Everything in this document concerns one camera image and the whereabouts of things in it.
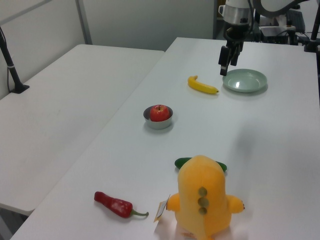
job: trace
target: plate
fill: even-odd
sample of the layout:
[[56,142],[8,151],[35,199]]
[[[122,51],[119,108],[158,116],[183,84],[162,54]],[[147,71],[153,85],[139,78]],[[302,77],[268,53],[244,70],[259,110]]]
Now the plate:
[[267,85],[267,77],[259,71],[251,69],[236,69],[229,71],[222,78],[223,85],[240,93],[259,91]]

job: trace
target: banana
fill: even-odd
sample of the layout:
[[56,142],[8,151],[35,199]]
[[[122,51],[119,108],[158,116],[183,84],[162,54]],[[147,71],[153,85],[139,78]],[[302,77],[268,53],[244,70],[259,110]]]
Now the banana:
[[216,94],[219,92],[214,86],[210,86],[197,81],[198,76],[190,76],[188,78],[188,85],[190,88],[204,92],[206,94]]

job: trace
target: tag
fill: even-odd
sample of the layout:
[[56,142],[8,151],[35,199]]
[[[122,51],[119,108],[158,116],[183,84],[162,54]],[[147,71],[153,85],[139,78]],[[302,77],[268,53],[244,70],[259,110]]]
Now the tag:
[[163,212],[165,210],[165,207],[166,207],[166,205],[168,203],[169,198],[170,198],[170,196],[168,197],[168,199],[166,201],[162,201],[162,202],[159,203],[158,211],[156,212],[156,216],[155,216],[153,222],[156,222],[156,221],[160,220],[161,215],[163,214]]

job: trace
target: plush toy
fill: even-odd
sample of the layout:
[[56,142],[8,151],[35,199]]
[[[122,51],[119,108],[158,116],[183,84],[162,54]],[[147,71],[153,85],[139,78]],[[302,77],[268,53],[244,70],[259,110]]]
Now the plush toy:
[[182,166],[178,191],[169,198],[166,208],[174,211],[177,223],[198,240],[211,240],[213,234],[229,226],[231,214],[245,208],[239,198],[226,195],[225,174],[220,165],[203,155]]

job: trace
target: apple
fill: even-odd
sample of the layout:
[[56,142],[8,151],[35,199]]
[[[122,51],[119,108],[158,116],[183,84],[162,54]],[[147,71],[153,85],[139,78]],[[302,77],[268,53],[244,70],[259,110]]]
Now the apple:
[[162,122],[170,118],[170,111],[165,105],[154,105],[150,110],[150,120],[152,122]]

